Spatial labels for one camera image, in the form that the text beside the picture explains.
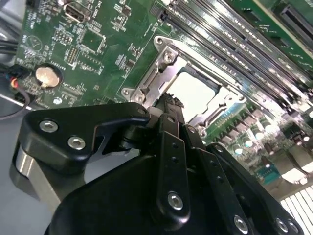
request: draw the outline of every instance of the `green circuit board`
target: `green circuit board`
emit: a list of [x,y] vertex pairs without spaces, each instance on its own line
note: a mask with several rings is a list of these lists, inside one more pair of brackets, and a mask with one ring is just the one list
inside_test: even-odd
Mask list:
[[56,1],[42,1],[39,11],[28,8],[17,63],[32,69],[50,63],[63,74],[61,86],[54,89],[42,89],[34,77],[23,82],[37,104],[53,108],[124,102],[120,90],[134,88],[157,55],[153,36],[171,32],[149,14],[153,3],[85,1],[93,12],[86,23],[65,16]]
[[293,35],[292,29],[286,28],[273,12],[268,10],[267,7],[271,8],[277,1],[226,0],[226,2],[299,66],[307,71],[313,69],[311,50]]
[[[311,19],[305,5],[310,0],[303,0],[298,11]],[[77,22],[68,15],[64,6],[56,0],[40,0],[39,6],[28,7],[25,13],[22,35],[19,41],[16,63],[35,71],[42,64],[51,64],[62,73],[62,82],[55,88],[44,88],[39,85],[35,72],[21,81],[27,92],[35,95],[35,102],[43,108],[62,108],[85,105],[107,104],[109,102],[126,102],[122,95],[123,88],[136,88],[149,66],[158,56],[153,39],[157,35],[178,39],[211,62],[215,60],[210,50],[203,49],[190,40],[181,31],[163,23],[152,14],[153,6],[167,8],[162,0],[78,0],[71,1],[76,8],[83,7],[88,20]],[[214,2],[213,0],[180,1],[197,14],[203,12],[197,2]],[[313,73],[313,56],[311,51],[295,35],[275,18],[273,9],[281,0],[226,0],[219,1],[231,11],[248,20],[258,32],[274,43],[287,57],[293,60],[303,71]],[[214,44],[209,36],[207,42]],[[244,84],[243,90],[250,90],[251,84]],[[244,104],[235,104],[224,112],[207,129],[205,143],[221,141],[221,136],[229,132],[234,121],[242,120],[242,114],[256,108],[249,100]],[[284,127],[290,120],[274,119],[278,127]],[[280,175],[275,166],[264,168],[257,160],[259,149],[264,143],[271,143],[277,149],[287,150],[294,143],[281,134],[276,137],[267,135],[262,141],[254,139],[252,148],[244,147],[241,137],[243,130],[236,138],[227,143],[227,149],[260,182],[269,184]],[[244,154],[236,155],[234,144],[244,148]]]

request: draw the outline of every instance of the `ram slot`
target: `ram slot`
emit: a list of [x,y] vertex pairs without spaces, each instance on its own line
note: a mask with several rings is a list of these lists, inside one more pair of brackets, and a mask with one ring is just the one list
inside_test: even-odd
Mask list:
[[211,2],[213,0],[189,0],[195,6],[200,8],[206,14],[211,13],[217,20],[220,20],[234,32],[240,32],[241,35],[249,40],[252,44],[258,48],[259,52],[266,52],[270,58],[276,63],[280,64],[280,67],[284,68],[288,74],[292,75],[294,81],[300,83],[310,84],[311,81],[306,72],[303,71],[298,65],[290,60],[285,54],[283,54],[278,48],[276,48],[271,42],[269,42],[261,33],[255,30],[249,22],[241,17],[237,12],[230,8],[225,2],[221,3],[214,1],[214,5],[217,8],[223,8],[223,13],[214,7]]
[[238,51],[241,50],[245,52],[247,56],[249,56],[256,64],[262,66],[266,71],[268,71],[269,68],[275,70],[279,76],[277,78],[281,80],[281,85],[289,85],[299,96],[304,95],[302,91],[297,88],[299,85],[308,89],[308,86],[299,81],[299,79],[297,79],[293,73],[290,73],[286,67],[282,66],[279,60],[273,60],[271,56],[264,53],[258,47],[255,47],[251,41],[247,40],[246,37],[238,32],[234,27],[224,24],[220,20],[220,17],[214,17],[214,12],[212,12],[212,10],[209,11],[206,9],[206,11],[204,11],[196,5],[187,5],[181,1],[177,3],[177,7],[181,8],[189,15],[194,15],[198,21],[203,19],[203,21],[201,21],[203,27],[207,27],[207,25],[212,24],[214,30],[220,32],[220,34],[217,35],[219,38],[227,38],[230,42],[233,42],[233,44],[239,48],[237,49]]
[[239,66],[243,66],[243,64],[240,64],[239,61],[243,62],[245,65],[244,67],[249,70],[250,72],[252,72],[254,75],[258,76],[258,77],[265,77],[267,82],[269,84],[272,85],[272,89],[279,89],[281,93],[285,94],[286,96],[289,96],[289,94],[291,94],[291,96],[289,96],[289,98],[291,100],[295,99],[295,97],[298,97],[298,94],[296,94],[292,89],[290,89],[289,87],[284,86],[284,83],[281,82],[279,83],[279,80],[277,77],[275,77],[273,74],[269,73],[268,71],[266,71],[263,67],[257,65],[257,67],[255,67],[255,64],[251,64],[249,61],[247,61],[244,57],[242,57],[237,51],[236,48],[232,45],[232,44],[226,44],[224,41],[220,40],[218,37],[216,37],[212,32],[208,31],[207,28],[203,27],[202,23],[199,21],[199,19],[197,19],[197,17],[193,14],[188,14],[188,12],[186,12],[186,9],[183,8],[178,8],[175,10],[175,13],[179,13],[181,16],[183,16],[187,22],[189,27],[194,31],[194,33],[197,33],[197,31],[195,30],[196,28],[199,28],[201,32],[204,32],[205,34],[209,35],[213,41],[216,41],[217,43],[215,43],[215,45],[218,44],[218,47],[224,47],[225,48],[230,48],[232,50],[232,54],[228,54],[229,51],[227,50],[220,50],[220,53],[224,53],[226,56],[228,56],[228,60],[233,61],[234,63],[238,64]]
[[[162,19],[168,23],[169,25],[172,25],[172,27],[176,30],[179,30],[180,32],[182,32],[183,34],[189,36],[192,40],[194,40],[195,42],[197,42],[199,45],[201,45],[202,47],[204,47],[205,49],[209,50],[209,51],[213,51],[215,52],[215,54],[220,54],[220,51],[217,51],[216,48],[211,45],[210,43],[208,43],[207,40],[204,40],[203,37],[201,35],[199,35],[199,33],[192,31],[181,19],[179,19],[178,17],[176,17],[174,14],[172,14],[171,12],[167,12],[166,14],[163,15]],[[259,80],[255,80],[252,79],[253,84],[258,87],[262,87],[263,88],[263,92],[265,95],[269,94],[269,89],[270,89],[270,95],[269,97],[273,96],[274,100],[279,102],[281,100],[281,94],[283,93],[282,91],[278,90],[278,89],[271,89],[270,87],[268,87],[267,84],[262,83]]]

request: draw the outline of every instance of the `black plastic bracket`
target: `black plastic bracket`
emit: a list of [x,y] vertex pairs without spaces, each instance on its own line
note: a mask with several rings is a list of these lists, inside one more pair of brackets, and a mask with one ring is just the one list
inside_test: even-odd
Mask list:
[[[24,152],[34,159],[58,172],[76,174],[85,169],[93,154],[96,136],[112,134],[129,125],[145,125],[149,119],[148,111],[137,103],[40,110],[23,119],[19,142]],[[40,129],[43,120],[55,122],[57,130],[49,133]],[[82,138],[85,147],[71,148],[68,145],[70,137]]]
[[154,220],[166,230],[180,229],[190,217],[185,144],[179,138],[179,122],[169,114],[159,118],[159,161]]
[[[231,180],[232,188],[244,208],[245,214],[253,221],[255,229],[261,234],[303,234],[299,224],[282,206],[252,177],[234,157],[220,144],[212,143],[206,147],[214,154]],[[279,228],[279,221],[285,225],[296,225],[298,232],[291,226],[284,232]]]
[[[193,156],[195,167],[204,173],[209,187],[212,189],[215,203],[219,208],[217,216],[220,216],[223,221],[225,234],[254,234],[217,157],[204,150],[202,140],[192,126],[185,124],[182,129],[188,155]],[[241,228],[242,231],[236,227],[235,218],[240,218],[242,224],[245,223]]]

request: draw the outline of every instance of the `silver screw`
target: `silver screw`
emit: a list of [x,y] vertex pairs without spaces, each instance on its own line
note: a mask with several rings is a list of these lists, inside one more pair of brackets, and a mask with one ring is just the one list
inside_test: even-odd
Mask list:
[[247,234],[248,233],[248,231],[249,231],[248,225],[244,222],[243,219],[241,219],[240,216],[235,215],[234,223],[235,223],[237,229],[239,229],[240,232],[242,232],[243,234]]
[[287,228],[287,226],[285,225],[285,223],[284,223],[280,218],[276,218],[275,222],[276,222],[276,225],[277,225],[282,231],[284,231],[285,233],[288,233],[288,228]]
[[219,151],[220,153],[223,152],[223,149],[219,145],[216,145],[215,147],[216,147],[217,151]]
[[143,94],[138,94],[136,95],[136,98],[135,98],[137,103],[142,103],[144,99],[145,99],[145,96]]
[[299,233],[299,229],[292,221],[288,220],[288,224],[296,233]]
[[170,64],[174,61],[175,55],[172,52],[166,52],[163,56],[165,63]]
[[128,91],[127,89],[124,89],[124,90],[123,90],[123,93],[124,93],[125,95],[128,95],[128,94],[129,94],[129,91]]
[[49,120],[44,120],[44,121],[40,122],[39,127],[42,131],[48,132],[48,133],[53,133],[53,132],[57,131],[59,128],[58,124],[56,124],[53,121],[49,121]]
[[196,130],[192,127],[192,126],[188,126],[189,131],[191,131],[191,133],[195,133]]
[[71,137],[68,139],[67,144],[76,150],[82,150],[86,147],[85,141],[80,137]]
[[53,103],[55,104],[55,105],[60,105],[60,104],[62,104],[62,99],[60,98],[60,97],[55,97],[54,99],[53,99]]
[[182,199],[176,193],[171,192],[168,195],[167,200],[173,209],[177,211],[180,211],[182,209],[183,207]]

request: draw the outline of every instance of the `capacitor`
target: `capacitor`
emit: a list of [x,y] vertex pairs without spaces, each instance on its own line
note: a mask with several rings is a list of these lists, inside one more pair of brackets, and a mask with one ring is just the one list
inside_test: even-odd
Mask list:
[[268,120],[261,121],[261,125],[263,126],[265,131],[268,133],[274,130],[274,126]]
[[243,149],[240,147],[239,144],[234,144],[233,147],[232,147],[232,149],[233,149],[233,151],[234,151],[236,154],[238,154],[238,155],[240,155],[240,154],[243,153]]
[[310,137],[305,133],[305,132],[302,132],[301,134],[301,139],[304,141],[304,142],[307,142],[310,140]]
[[35,75],[38,83],[43,88],[54,88],[63,80],[60,69],[48,63],[39,65],[36,68]]
[[253,141],[249,138],[248,135],[243,135],[241,140],[245,144],[245,147],[251,148],[253,146]]
[[269,155],[274,154],[274,150],[272,149],[271,145],[269,143],[264,144],[264,149],[267,151]]
[[261,161],[266,168],[270,168],[271,162],[266,156],[261,156]]
[[262,133],[262,131],[260,131],[258,127],[251,128],[251,131],[253,135],[255,136],[256,140],[260,141],[261,139],[263,139],[264,134]]

